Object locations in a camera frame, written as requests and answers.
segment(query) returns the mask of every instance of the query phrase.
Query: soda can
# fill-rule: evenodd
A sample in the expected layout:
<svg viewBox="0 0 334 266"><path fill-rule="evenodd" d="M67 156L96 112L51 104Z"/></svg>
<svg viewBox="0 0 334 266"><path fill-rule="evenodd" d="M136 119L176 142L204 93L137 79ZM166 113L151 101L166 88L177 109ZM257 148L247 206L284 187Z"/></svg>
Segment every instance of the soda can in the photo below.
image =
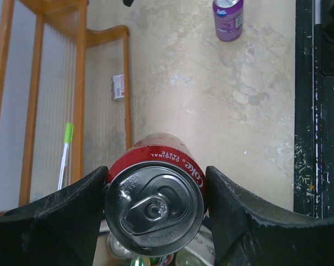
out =
<svg viewBox="0 0 334 266"><path fill-rule="evenodd" d="M220 40L236 40L243 30L244 0L214 0L213 14L216 35Z"/></svg>
<svg viewBox="0 0 334 266"><path fill-rule="evenodd" d="M197 234L207 209L206 179L180 139L147 136L113 164L106 181L106 221L128 250L162 257Z"/></svg>

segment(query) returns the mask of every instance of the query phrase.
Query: wooden rack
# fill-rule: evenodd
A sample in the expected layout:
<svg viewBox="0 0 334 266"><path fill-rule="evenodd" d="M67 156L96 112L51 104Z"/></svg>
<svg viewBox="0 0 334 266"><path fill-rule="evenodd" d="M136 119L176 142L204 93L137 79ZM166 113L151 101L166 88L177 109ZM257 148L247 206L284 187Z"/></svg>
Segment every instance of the wooden rack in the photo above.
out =
<svg viewBox="0 0 334 266"><path fill-rule="evenodd" d="M40 67L43 47L43 29L47 23L57 32L75 43L75 87L74 87L74 138L72 158L72 182L83 177L84 152L84 105L85 105L85 54L86 50L113 40L123 39L125 75L125 131L126 148L132 145L131 105L129 73L129 29L120 25L107 30L86 28L88 0L20 0L36 15L32 72L30 80L29 104L25 130L22 175L20 182L19 206L29 203L32 180L33 150L37 117ZM0 113L6 75L7 55L11 37L11 26L15 0L3 0L0 20ZM76 13L78 18L67 21L68 14Z"/></svg>

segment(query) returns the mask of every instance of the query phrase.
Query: can top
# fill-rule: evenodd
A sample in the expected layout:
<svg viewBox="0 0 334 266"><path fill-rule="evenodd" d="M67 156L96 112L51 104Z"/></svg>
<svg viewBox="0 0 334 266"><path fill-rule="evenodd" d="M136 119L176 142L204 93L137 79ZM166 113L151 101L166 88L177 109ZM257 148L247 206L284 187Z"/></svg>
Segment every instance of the can top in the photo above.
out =
<svg viewBox="0 0 334 266"><path fill-rule="evenodd" d="M127 249L148 257L178 251L198 232L204 212L200 189L184 170L164 162L131 166L110 184L108 225Z"/></svg>
<svg viewBox="0 0 334 266"><path fill-rule="evenodd" d="M235 6L240 0L215 0L218 7L229 8Z"/></svg>

